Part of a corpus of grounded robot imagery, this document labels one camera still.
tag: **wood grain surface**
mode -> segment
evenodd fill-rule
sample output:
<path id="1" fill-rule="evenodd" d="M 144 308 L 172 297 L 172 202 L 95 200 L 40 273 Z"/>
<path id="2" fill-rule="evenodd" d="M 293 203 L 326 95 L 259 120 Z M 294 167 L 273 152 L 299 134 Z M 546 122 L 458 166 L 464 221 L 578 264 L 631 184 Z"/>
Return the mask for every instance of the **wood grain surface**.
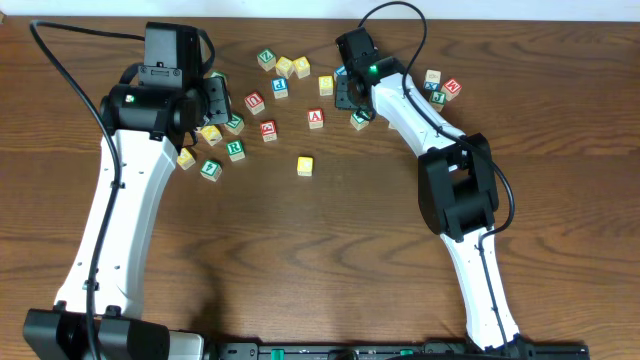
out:
<path id="1" fill-rule="evenodd" d="M 0 358 L 27 359 L 29 308 L 50 308 L 75 257 L 95 191 L 100 133 L 35 45 L 28 18 L 0 26 Z M 144 33 L 148 19 L 56 18 Z M 228 74 L 240 136 L 196 147 L 222 161 L 218 183 L 176 169 L 160 203 L 144 319 L 172 329 L 265 342 L 422 342 L 463 337 L 465 312 L 442 241 L 417 206 L 415 156 L 379 119 L 360 132 L 317 77 L 340 65 L 334 39 L 357 21 L 154 19 L 207 30 Z M 417 21 L 370 21 L 384 54 L 404 63 Z M 95 103 L 141 61 L 140 42 L 41 30 Z M 275 100 L 256 55 L 306 56 L 312 76 Z M 536 341 L 584 341 L 593 359 L 640 353 L 640 25 L 432 21 L 412 75 L 454 76 L 443 116 L 482 132 L 518 211 L 497 239 L 511 312 Z M 266 111 L 243 97 L 258 90 Z M 322 107 L 310 131 L 306 110 Z M 273 119 L 278 140 L 258 124 Z M 231 163 L 224 143 L 247 158 Z M 296 175 L 296 158 L 315 158 Z M 500 189 L 504 204 L 504 192 Z M 498 221 L 506 215 L 503 205 Z"/>

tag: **alphabet block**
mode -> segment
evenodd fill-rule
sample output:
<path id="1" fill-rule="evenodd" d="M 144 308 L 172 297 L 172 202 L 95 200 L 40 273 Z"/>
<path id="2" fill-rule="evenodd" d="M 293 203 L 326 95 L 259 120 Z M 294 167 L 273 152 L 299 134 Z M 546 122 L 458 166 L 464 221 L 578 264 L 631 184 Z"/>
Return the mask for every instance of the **alphabet block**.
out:
<path id="1" fill-rule="evenodd" d="M 244 147 L 240 140 L 232 141 L 227 144 L 227 152 L 231 161 L 238 161 L 244 159 Z"/>
<path id="2" fill-rule="evenodd" d="M 288 79 L 293 73 L 293 62 L 284 56 L 280 57 L 280 60 L 276 63 L 276 74 Z"/>
<path id="3" fill-rule="evenodd" d="M 365 126 L 369 125 L 369 118 L 364 118 L 359 116 L 357 112 L 351 114 L 351 125 L 353 125 L 356 130 L 360 131 Z"/>
<path id="4" fill-rule="evenodd" d="M 333 72 L 333 81 L 338 81 L 338 76 L 340 75 L 347 75 L 347 69 L 344 65 L 340 66 Z"/>
<path id="5" fill-rule="evenodd" d="M 271 88 L 273 89 L 273 95 L 276 99 L 289 96 L 289 87 L 287 86 L 287 79 L 285 78 L 271 80 Z"/>
<path id="6" fill-rule="evenodd" d="M 260 132 L 262 133 L 262 140 L 264 140 L 264 142 L 278 139 L 278 133 L 276 132 L 276 122 L 273 120 L 262 122 L 260 124 Z"/>
<path id="7" fill-rule="evenodd" d="M 318 85 L 320 86 L 320 96 L 333 95 L 333 79 L 331 76 L 320 76 Z"/>
<path id="8" fill-rule="evenodd" d="M 187 170 L 191 165 L 196 163 L 196 160 L 187 148 L 182 148 L 182 150 L 180 150 L 180 156 L 178 156 L 177 163 L 183 170 Z"/>
<path id="9" fill-rule="evenodd" d="M 225 129 L 233 135 L 240 135 L 240 131 L 244 129 L 244 119 L 240 115 L 231 115 L 231 121 L 224 124 Z"/>
<path id="10" fill-rule="evenodd" d="M 324 126 L 324 113 L 322 109 L 311 109 L 307 111 L 309 129 L 318 129 Z"/>
<path id="11" fill-rule="evenodd" d="M 276 66 L 276 54 L 271 49 L 264 49 L 258 54 L 258 64 L 264 71 L 269 71 Z"/>
<path id="12" fill-rule="evenodd" d="M 444 92 L 434 91 L 431 93 L 431 97 L 429 98 L 429 104 L 433 107 L 437 112 L 442 111 L 444 104 L 447 102 L 447 96 Z"/>
<path id="13" fill-rule="evenodd" d="M 440 71 L 427 70 L 427 75 L 424 77 L 424 89 L 438 91 L 438 86 L 440 86 Z"/>
<path id="14" fill-rule="evenodd" d="M 262 96 L 260 96 L 257 91 L 244 98 L 244 103 L 253 115 L 264 110 L 264 99 L 262 99 Z"/>
<path id="15" fill-rule="evenodd" d="M 227 86 L 227 75 L 221 71 L 214 71 L 209 77 L 221 77 L 224 80 L 224 85 Z"/>
<path id="16" fill-rule="evenodd" d="M 298 175 L 311 176 L 313 174 L 313 158 L 300 156 L 298 157 Z"/>
<path id="17" fill-rule="evenodd" d="M 220 130 L 215 125 L 205 126 L 200 129 L 200 134 L 202 137 L 209 143 L 209 145 L 213 146 L 222 140 L 222 134 L 220 134 Z"/>
<path id="18" fill-rule="evenodd" d="M 295 59 L 293 61 L 293 66 L 296 74 L 298 74 L 298 79 L 311 75 L 311 64 L 309 64 L 309 60 L 307 60 L 306 57 L 303 56 Z"/>
<path id="19" fill-rule="evenodd" d="M 442 84 L 441 91 L 446 95 L 447 101 L 451 101 L 460 94 L 460 90 L 462 90 L 462 85 L 460 85 L 456 79 L 450 79 Z"/>
<path id="20" fill-rule="evenodd" d="M 213 182 L 218 181 L 220 174 L 222 174 L 222 167 L 215 161 L 205 161 L 202 169 L 200 169 L 200 175 Z"/>

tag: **black cable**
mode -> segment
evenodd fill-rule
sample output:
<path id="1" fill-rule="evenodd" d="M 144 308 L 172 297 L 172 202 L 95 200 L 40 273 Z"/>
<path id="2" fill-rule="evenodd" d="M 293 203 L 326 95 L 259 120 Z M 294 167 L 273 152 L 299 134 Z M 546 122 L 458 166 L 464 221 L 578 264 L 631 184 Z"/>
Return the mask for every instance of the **black cable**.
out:
<path id="1" fill-rule="evenodd" d="M 209 35 L 207 35 L 206 31 L 202 29 L 198 29 L 197 33 L 198 33 L 198 36 L 200 36 L 202 40 L 204 40 L 205 44 L 207 44 L 207 47 L 209 48 L 209 52 L 211 53 L 209 54 L 209 58 L 207 59 L 207 61 L 205 61 L 202 64 L 202 73 L 206 74 L 209 72 L 209 70 L 211 70 L 211 67 L 213 67 L 213 60 L 215 59 L 215 56 L 216 56 L 216 49 L 213 46 L 213 42 L 211 42 L 211 39 L 209 39 Z"/>
<path id="2" fill-rule="evenodd" d="M 404 5 L 407 6 L 411 9 L 413 9 L 415 12 L 418 13 L 418 15 L 420 15 L 420 18 L 422 19 L 422 25 L 424 28 L 423 31 L 423 35 L 422 35 L 422 41 L 420 42 L 420 46 L 418 46 L 418 50 L 416 50 L 416 53 L 413 55 L 413 58 L 411 58 L 411 61 L 409 62 L 409 65 L 407 66 L 407 68 L 405 69 L 404 73 L 402 74 L 402 90 L 404 93 L 404 96 L 407 97 L 407 99 L 409 100 L 409 102 L 411 103 L 411 105 L 416 109 L 416 111 L 427 121 L 427 123 L 429 123 L 429 125 L 431 127 L 433 127 L 436 132 L 442 136 L 444 136 L 445 138 L 453 141 L 454 143 L 458 144 L 460 147 L 462 147 L 463 149 L 473 152 L 476 155 L 478 155 L 478 157 L 480 159 L 482 159 L 485 163 L 487 163 L 489 166 L 491 166 L 491 168 L 493 169 L 493 171 L 496 173 L 496 175 L 498 175 L 498 178 L 500 178 L 500 181 L 502 182 L 502 185 L 504 185 L 504 189 L 507 193 L 507 198 L 508 198 L 508 202 L 509 202 L 509 215 L 507 216 L 507 219 L 505 220 L 504 224 L 501 225 L 500 227 L 490 230 L 484 234 L 482 234 L 480 236 L 480 238 L 478 239 L 478 245 L 476 246 L 476 248 L 478 249 L 478 251 L 480 252 L 480 258 L 482 259 L 482 264 L 484 267 L 484 272 L 485 272 L 485 277 L 487 278 L 487 286 L 489 288 L 489 295 L 491 296 L 491 302 L 492 302 L 492 306 L 493 306 L 493 311 L 496 314 L 496 319 L 498 320 L 498 327 L 500 328 L 500 333 L 502 335 L 502 340 L 504 341 L 504 348 L 505 350 L 507 349 L 507 337 L 504 331 L 504 326 L 502 324 L 502 320 L 500 318 L 500 314 L 498 312 L 498 306 L 496 304 L 496 300 L 495 300 L 495 294 L 493 292 L 493 286 L 491 285 L 491 279 L 489 277 L 489 270 L 487 268 L 487 263 L 486 263 L 486 259 L 484 256 L 484 247 L 482 246 L 483 241 L 486 237 L 491 236 L 491 235 L 495 235 L 499 232 L 502 232 L 504 230 L 506 230 L 509 225 L 511 225 L 511 222 L 513 221 L 513 218 L 515 216 L 515 211 L 516 211 L 516 205 L 515 205 L 515 199 L 513 196 L 513 191 L 511 189 L 511 185 L 509 184 L 509 181 L 507 180 L 507 177 L 504 175 L 504 173 L 502 172 L 502 170 L 500 170 L 500 168 L 498 167 L 498 165 L 493 162 L 493 160 L 491 160 L 491 157 L 485 153 L 483 150 L 477 148 L 476 146 L 473 146 L 471 144 L 469 144 L 468 142 L 459 139 L 455 136 L 452 136 L 450 134 L 448 134 L 447 132 L 445 132 L 442 129 L 442 126 L 438 126 L 436 125 L 435 122 L 433 122 L 433 120 L 431 120 L 429 118 L 429 116 L 427 114 L 425 114 L 422 109 L 420 109 L 420 107 L 418 106 L 418 104 L 416 104 L 416 102 L 413 100 L 413 98 L 411 97 L 410 93 L 409 93 L 409 89 L 407 89 L 407 75 L 409 74 L 409 70 L 411 69 L 411 66 L 413 66 L 414 61 L 416 60 L 416 58 L 418 57 L 418 55 L 420 54 L 420 51 L 422 50 L 422 47 L 424 46 L 426 40 L 427 40 L 427 33 L 428 33 L 428 27 L 427 27 L 427 20 L 425 19 L 424 15 L 422 14 L 422 12 L 420 11 L 420 9 L 418 9 L 417 7 L 415 7 L 412 4 L 409 4 L 407 2 L 404 1 L 391 1 L 388 3 L 384 3 L 382 5 L 379 5 L 377 7 L 375 7 L 373 10 L 369 11 L 360 21 L 360 23 L 358 24 L 358 27 L 361 27 L 364 22 L 367 20 L 367 18 L 369 16 L 371 16 L 371 14 L 373 14 L 374 12 L 390 6 L 390 5 Z"/>
<path id="3" fill-rule="evenodd" d="M 68 30 L 73 32 L 79 32 L 83 34 L 96 35 L 96 36 L 105 36 L 112 38 L 120 38 L 120 39 L 133 39 L 133 40 L 142 40 L 144 41 L 144 37 L 138 35 L 129 35 L 129 34 L 120 34 L 120 33 L 111 33 L 105 31 L 97 31 L 90 29 L 83 29 L 70 25 L 57 24 L 49 21 L 42 20 L 34 20 L 31 22 L 29 28 L 31 30 L 31 34 L 33 35 L 34 40 L 40 47 L 40 50 L 49 58 L 49 61 L 53 64 L 53 66 L 60 72 L 60 75 L 67 80 L 71 88 L 80 96 L 80 99 L 84 102 L 84 104 L 91 112 L 91 115 L 96 119 L 102 134 L 107 142 L 107 146 L 109 147 L 109 151 L 111 152 L 111 158 L 113 159 L 113 182 L 111 183 L 111 194 L 109 195 L 109 201 L 107 202 L 107 208 L 104 213 L 104 217 L 102 219 L 102 224 L 100 225 L 100 231 L 98 232 L 98 238 L 96 239 L 96 246 L 93 249 L 93 256 L 91 257 L 91 265 L 89 266 L 89 276 L 87 278 L 86 287 L 87 287 L 87 313 L 86 313 L 86 325 L 87 325 L 87 337 L 89 342 L 89 349 L 91 350 L 91 354 L 95 360 L 101 359 L 100 357 L 100 349 L 98 347 L 98 337 L 96 332 L 96 324 L 95 324 L 95 284 L 96 284 L 96 273 L 98 272 L 98 261 L 100 260 L 100 252 L 102 251 L 102 245 L 104 243 L 104 236 L 107 232 L 107 228 L 109 226 L 109 220 L 111 219 L 111 214 L 113 213 L 113 207 L 116 202 L 116 197 L 118 195 L 118 190 L 120 189 L 120 179 L 122 177 L 121 167 L 120 167 L 120 157 L 118 156 L 118 151 L 116 150 L 116 146 L 111 139 L 111 136 L 107 132 L 107 129 L 104 127 L 102 122 L 102 118 L 100 117 L 100 113 L 93 105 L 87 94 L 82 90 L 80 85 L 73 79 L 71 74 L 62 66 L 62 64 L 56 59 L 53 53 L 47 48 L 44 41 L 38 34 L 38 26 L 49 27 L 53 29 L 60 30 Z"/>

